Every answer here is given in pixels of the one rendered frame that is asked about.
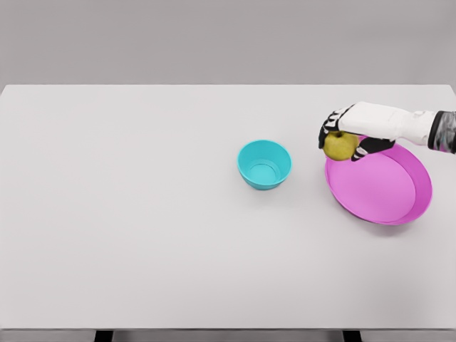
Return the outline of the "blue bowl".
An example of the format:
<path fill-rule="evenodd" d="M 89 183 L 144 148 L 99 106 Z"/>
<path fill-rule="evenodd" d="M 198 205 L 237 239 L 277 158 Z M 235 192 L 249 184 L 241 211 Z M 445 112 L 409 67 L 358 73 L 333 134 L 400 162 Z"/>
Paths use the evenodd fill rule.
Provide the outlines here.
<path fill-rule="evenodd" d="M 248 142 L 237 155 L 239 174 L 256 190 L 272 190 L 278 187 L 290 175 L 292 166 L 289 151 L 272 140 Z"/>

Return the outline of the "pink plate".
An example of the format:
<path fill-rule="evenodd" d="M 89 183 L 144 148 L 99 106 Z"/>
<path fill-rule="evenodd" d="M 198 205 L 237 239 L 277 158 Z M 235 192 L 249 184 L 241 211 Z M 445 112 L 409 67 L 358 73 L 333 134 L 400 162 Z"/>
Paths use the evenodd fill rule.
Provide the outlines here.
<path fill-rule="evenodd" d="M 345 210 L 375 224 L 413 222 L 432 201 L 432 181 L 426 167 L 399 144 L 359 162 L 328 158 L 325 176 L 332 195 Z"/>

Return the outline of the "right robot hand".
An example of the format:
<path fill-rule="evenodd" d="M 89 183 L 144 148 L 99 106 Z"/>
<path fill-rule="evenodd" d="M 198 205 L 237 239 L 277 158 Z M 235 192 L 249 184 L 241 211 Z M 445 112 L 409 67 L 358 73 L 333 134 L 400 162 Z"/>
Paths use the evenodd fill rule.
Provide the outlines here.
<path fill-rule="evenodd" d="M 335 110 L 321 126 L 318 147 L 322 149 L 329 133 L 362 135 L 363 140 L 351 155 L 353 162 L 366 155 L 391 149 L 400 137 L 408 111 L 375 103 L 358 102 Z"/>

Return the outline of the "yellow-green apple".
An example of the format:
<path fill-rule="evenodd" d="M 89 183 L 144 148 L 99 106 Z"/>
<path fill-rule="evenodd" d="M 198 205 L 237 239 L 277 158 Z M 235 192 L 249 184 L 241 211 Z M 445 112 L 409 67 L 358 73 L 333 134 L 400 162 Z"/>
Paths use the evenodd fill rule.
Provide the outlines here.
<path fill-rule="evenodd" d="M 359 144 L 359 137 L 347 132 L 330 132 L 323 144 L 325 155 L 335 161 L 349 160 Z"/>

